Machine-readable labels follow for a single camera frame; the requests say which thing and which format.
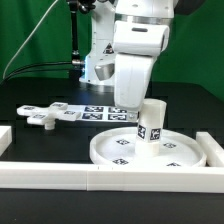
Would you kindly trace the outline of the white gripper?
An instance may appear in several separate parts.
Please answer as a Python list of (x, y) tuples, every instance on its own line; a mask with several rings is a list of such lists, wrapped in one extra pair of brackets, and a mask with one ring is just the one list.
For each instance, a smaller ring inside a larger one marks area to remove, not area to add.
[(129, 120), (138, 119), (155, 61), (155, 57), (121, 53), (115, 57), (114, 102), (128, 111)]

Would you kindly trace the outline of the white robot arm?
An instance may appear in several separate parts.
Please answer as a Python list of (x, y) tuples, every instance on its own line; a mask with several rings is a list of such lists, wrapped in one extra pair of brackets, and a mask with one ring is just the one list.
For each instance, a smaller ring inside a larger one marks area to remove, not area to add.
[(135, 121), (154, 63), (168, 45), (175, 15), (189, 15), (206, 0), (95, 0), (91, 50), (80, 81), (114, 91), (114, 104)]

